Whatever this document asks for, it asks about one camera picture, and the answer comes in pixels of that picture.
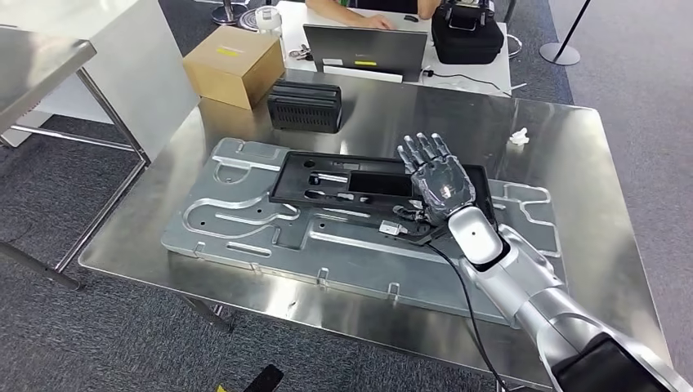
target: black case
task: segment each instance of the black case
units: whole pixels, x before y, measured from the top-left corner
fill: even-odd
[[[476,188],[475,205],[496,224],[489,181],[483,166],[462,165]],[[345,182],[311,181],[311,174],[342,176]],[[307,192],[321,192],[309,198]],[[269,195],[271,203],[392,214],[394,206],[422,200],[399,159],[289,151]]]
[[[476,22],[473,31],[452,29],[445,20],[445,12],[436,10],[431,23],[433,42],[438,60],[443,64],[488,64],[494,61],[505,38],[494,20],[485,26]]]
[[[342,90],[329,84],[275,83],[267,97],[272,127],[337,133],[342,120]]]

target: person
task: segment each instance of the person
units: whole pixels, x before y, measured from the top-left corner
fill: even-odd
[[[318,15],[351,27],[392,30],[395,25],[383,15],[362,16],[347,6],[375,11],[416,14],[420,19],[431,19],[440,0],[306,0],[306,5]]]

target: metal bracket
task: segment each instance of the metal bracket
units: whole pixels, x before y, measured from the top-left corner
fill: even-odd
[[[327,275],[329,274],[329,269],[328,268],[321,268],[318,271],[318,276],[317,276],[317,283],[318,286],[320,287],[327,287]]]
[[[400,299],[400,284],[396,282],[391,282],[387,285],[387,298],[391,301],[397,302]]]
[[[197,245],[195,245],[195,248],[193,249],[193,253],[195,254],[195,257],[199,257],[200,259],[203,259],[202,256],[200,256],[200,252],[204,250],[204,243],[202,241],[198,242]]]
[[[212,327],[222,331],[222,332],[233,332],[234,324],[227,323],[223,318],[220,317],[223,307],[219,304],[214,305],[213,309],[209,309],[207,304],[203,301],[193,298],[191,296],[180,296],[183,302],[185,302],[192,310],[197,312],[205,322],[207,322]]]

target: person's hand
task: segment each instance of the person's hand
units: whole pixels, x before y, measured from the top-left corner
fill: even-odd
[[[385,16],[380,14],[373,16],[364,16],[359,21],[359,26],[366,29],[381,29],[381,30],[394,30],[395,25],[387,19]]]

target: laptop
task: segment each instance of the laptop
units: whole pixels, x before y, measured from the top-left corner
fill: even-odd
[[[325,65],[402,75],[417,82],[427,33],[305,24],[318,72]]]

